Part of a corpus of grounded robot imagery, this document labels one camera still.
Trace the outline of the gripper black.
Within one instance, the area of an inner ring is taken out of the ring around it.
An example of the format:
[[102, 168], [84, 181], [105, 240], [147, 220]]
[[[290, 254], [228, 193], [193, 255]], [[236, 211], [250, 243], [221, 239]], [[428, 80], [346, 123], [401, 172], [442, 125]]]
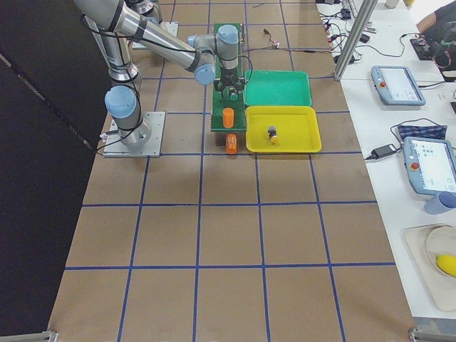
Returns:
[[214, 90], [224, 100], [239, 100], [246, 81], [238, 68], [220, 68], [220, 76], [214, 81]]

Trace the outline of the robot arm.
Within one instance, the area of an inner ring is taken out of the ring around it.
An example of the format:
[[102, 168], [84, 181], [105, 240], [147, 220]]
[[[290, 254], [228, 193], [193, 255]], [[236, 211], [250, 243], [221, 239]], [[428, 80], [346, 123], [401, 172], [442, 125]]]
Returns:
[[105, 157], [162, 154], [165, 111], [142, 106], [141, 86], [165, 67], [192, 76], [212, 91], [210, 130], [228, 155], [245, 141], [242, 70], [243, 26], [217, 24], [212, 32], [179, 37], [180, 25], [164, 21], [159, 1], [77, 1], [82, 24], [93, 34], [108, 66], [112, 87], [105, 95], [111, 129], [102, 134]]

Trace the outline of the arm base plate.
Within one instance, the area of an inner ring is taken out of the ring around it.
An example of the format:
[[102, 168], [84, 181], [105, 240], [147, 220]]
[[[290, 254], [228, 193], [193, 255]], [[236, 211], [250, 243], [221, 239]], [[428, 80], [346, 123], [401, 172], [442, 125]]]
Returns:
[[166, 112], [144, 112], [142, 124], [132, 133], [118, 129], [111, 120], [110, 129], [114, 131], [106, 140], [104, 157], [159, 157]]

